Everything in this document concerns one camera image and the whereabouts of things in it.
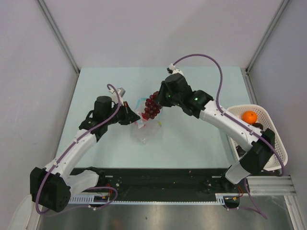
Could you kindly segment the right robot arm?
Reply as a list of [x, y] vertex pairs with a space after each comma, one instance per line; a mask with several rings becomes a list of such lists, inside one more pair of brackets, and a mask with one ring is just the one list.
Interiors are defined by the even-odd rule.
[[178, 106], [185, 114], [212, 124], [245, 151], [244, 156], [223, 174], [221, 186], [226, 192], [237, 189], [245, 177], [260, 173], [273, 155], [274, 131], [256, 128], [219, 108], [212, 96], [202, 90], [192, 90], [179, 73], [161, 82], [155, 102], [162, 107]]

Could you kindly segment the orange fake fruit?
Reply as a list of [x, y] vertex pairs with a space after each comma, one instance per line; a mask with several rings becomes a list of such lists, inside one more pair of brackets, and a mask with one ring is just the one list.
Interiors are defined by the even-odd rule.
[[244, 112], [243, 115], [241, 116], [241, 119], [242, 119], [244, 122], [246, 122], [246, 123], [252, 125], [252, 124], [254, 124], [254, 123], [257, 122], [258, 115], [257, 115], [254, 111], [246, 111], [246, 112]]

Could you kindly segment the dark purple fake grapes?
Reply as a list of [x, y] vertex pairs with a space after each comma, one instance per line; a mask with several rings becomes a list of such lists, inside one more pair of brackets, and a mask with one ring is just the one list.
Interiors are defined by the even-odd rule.
[[144, 112], [149, 116], [150, 119], [154, 119], [158, 116], [162, 110], [162, 106], [157, 104], [154, 99], [157, 97], [158, 91], [154, 92], [145, 100]]

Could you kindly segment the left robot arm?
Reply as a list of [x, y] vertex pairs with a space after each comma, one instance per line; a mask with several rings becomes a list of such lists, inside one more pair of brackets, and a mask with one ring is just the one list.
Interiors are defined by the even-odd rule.
[[88, 167], [78, 175], [71, 172], [107, 132], [109, 125], [130, 125], [139, 119], [127, 102], [119, 102], [109, 96], [97, 97], [93, 110], [82, 121], [67, 149], [44, 168], [35, 167], [31, 171], [30, 194], [37, 213], [44, 214], [40, 206], [59, 213], [72, 196], [88, 189], [99, 192], [106, 188], [106, 175], [101, 169]]

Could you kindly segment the clear zip top bag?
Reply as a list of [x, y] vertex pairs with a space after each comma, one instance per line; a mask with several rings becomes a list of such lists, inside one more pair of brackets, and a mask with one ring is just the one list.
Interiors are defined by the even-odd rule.
[[145, 102], [146, 98], [140, 98], [138, 100], [134, 112], [140, 116], [140, 120], [132, 124], [130, 132], [131, 138], [139, 144], [146, 144], [151, 142], [155, 137], [158, 136], [162, 128], [160, 115], [154, 119], [147, 119], [143, 117], [145, 112]]

